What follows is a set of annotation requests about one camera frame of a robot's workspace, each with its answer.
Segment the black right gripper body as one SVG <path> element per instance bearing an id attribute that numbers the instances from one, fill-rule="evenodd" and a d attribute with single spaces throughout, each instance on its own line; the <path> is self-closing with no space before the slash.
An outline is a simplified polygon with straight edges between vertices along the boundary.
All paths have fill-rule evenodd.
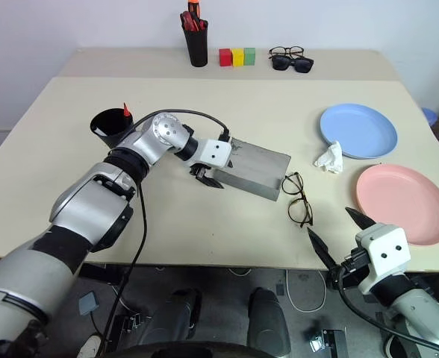
<path id="1" fill-rule="evenodd" d="M 370 273 L 368 265 L 370 258 L 364 248 L 353 248 L 350 255 L 341 264 L 328 254 L 328 273 L 326 275 L 326 286 L 333 290 L 338 290 L 340 268 L 344 267 L 342 284 L 344 289 L 357 287 Z"/>

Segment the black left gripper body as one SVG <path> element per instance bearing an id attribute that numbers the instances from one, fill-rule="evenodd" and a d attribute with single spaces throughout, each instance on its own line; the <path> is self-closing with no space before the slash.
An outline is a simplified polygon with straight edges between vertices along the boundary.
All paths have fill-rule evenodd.
<path id="1" fill-rule="evenodd" d="M 190 174 L 195 178 L 207 178 L 212 170 L 233 168 L 234 164 L 231 160 L 228 160 L 224 166 L 214 166 L 208 163 L 195 163 L 190 167 Z"/>

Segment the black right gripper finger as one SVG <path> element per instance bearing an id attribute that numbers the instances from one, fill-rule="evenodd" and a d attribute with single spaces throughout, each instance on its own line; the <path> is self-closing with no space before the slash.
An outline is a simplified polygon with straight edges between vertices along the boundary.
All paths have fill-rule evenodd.
<path id="1" fill-rule="evenodd" d="M 366 230 L 376 224 L 372 218 L 354 208 L 346 207 L 345 210 L 361 230 Z"/>
<path id="2" fill-rule="evenodd" d="M 310 228 L 308 228 L 308 236 L 313 246 L 314 252 L 320 258 L 321 262 L 329 271 L 337 271 L 340 266 L 334 261 L 329 254 L 328 246 L 322 239 Z"/>

